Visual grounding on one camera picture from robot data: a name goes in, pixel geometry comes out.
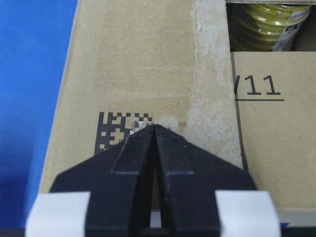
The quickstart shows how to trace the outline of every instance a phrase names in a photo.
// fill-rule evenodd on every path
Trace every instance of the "blue surface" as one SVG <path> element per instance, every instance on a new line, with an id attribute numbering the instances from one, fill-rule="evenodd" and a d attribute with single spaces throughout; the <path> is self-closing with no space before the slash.
<path id="1" fill-rule="evenodd" d="M 77 0 L 0 0 L 0 228 L 37 195 Z"/>

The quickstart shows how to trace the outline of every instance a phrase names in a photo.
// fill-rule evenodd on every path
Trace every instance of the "white tape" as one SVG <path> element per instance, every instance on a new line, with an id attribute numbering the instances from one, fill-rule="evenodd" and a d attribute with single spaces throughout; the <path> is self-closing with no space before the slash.
<path id="1" fill-rule="evenodd" d="M 280 224 L 266 191 L 215 191 L 221 237 L 280 237 Z"/>
<path id="2" fill-rule="evenodd" d="M 39 194 L 26 223 L 26 237 L 84 237 L 90 192 Z"/>

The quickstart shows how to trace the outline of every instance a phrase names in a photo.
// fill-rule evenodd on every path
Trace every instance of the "cable spool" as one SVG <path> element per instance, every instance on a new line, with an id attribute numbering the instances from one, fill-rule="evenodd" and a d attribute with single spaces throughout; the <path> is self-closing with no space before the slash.
<path id="1" fill-rule="evenodd" d="M 287 51 L 311 5 L 236 4 L 230 18 L 232 51 Z"/>

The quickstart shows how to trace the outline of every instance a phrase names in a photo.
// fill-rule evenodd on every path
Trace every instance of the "cardboard edge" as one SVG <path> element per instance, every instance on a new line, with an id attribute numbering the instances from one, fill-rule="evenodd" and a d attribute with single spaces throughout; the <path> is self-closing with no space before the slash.
<path id="1" fill-rule="evenodd" d="M 70 34 L 70 39 L 69 39 L 69 45 L 68 45 L 68 50 L 67 50 L 67 55 L 66 55 L 66 59 L 65 59 L 65 66 L 64 66 L 64 70 L 63 70 L 63 76 L 60 82 L 60 87 L 59 87 L 59 93 L 58 93 L 58 97 L 57 97 L 57 103 L 56 103 L 56 107 L 55 107 L 55 112 L 54 112 L 54 117 L 53 117 L 53 123 L 52 123 L 52 127 L 50 129 L 50 135 L 49 135 L 49 140 L 47 143 L 47 150 L 45 153 L 45 161 L 44 161 L 44 165 L 43 165 L 43 170 L 42 170 L 42 174 L 41 174 L 41 178 L 40 178 L 40 183 L 39 183 L 39 193 L 47 193 L 47 187 L 46 187 L 46 180 L 44 179 L 46 173 L 49 172 L 49 168 L 50 168 L 50 160 L 47 159 L 47 154 L 49 152 L 49 146 L 51 144 L 51 140 L 53 137 L 53 128 L 55 127 L 55 119 L 58 116 L 58 110 L 60 108 L 60 103 L 61 103 L 61 97 L 63 96 L 63 84 L 65 81 L 65 73 L 68 69 L 68 59 L 69 59 L 69 54 L 72 48 L 72 44 L 73 44 L 73 36 L 74 36 L 74 31 L 77 27 L 77 19 L 78 19 L 78 10 L 81 7 L 81 0 L 77 0 L 77 5 L 76 5 L 76 10 L 75 10 L 75 14 L 74 14 L 74 19 L 73 19 L 73 25 L 72 25 L 72 30 L 71 30 L 71 34 Z"/>

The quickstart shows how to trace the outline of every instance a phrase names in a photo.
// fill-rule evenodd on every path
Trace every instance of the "torn cardboard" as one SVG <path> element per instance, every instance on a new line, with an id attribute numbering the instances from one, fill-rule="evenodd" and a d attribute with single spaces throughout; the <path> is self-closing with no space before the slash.
<path id="1" fill-rule="evenodd" d="M 232 59 L 255 183 L 270 191 L 282 222 L 316 226 L 316 53 L 235 52 Z"/>
<path id="2" fill-rule="evenodd" d="M 224 0 L 79 0 L 40 192 L 151 122 L 242 167 Z"/>

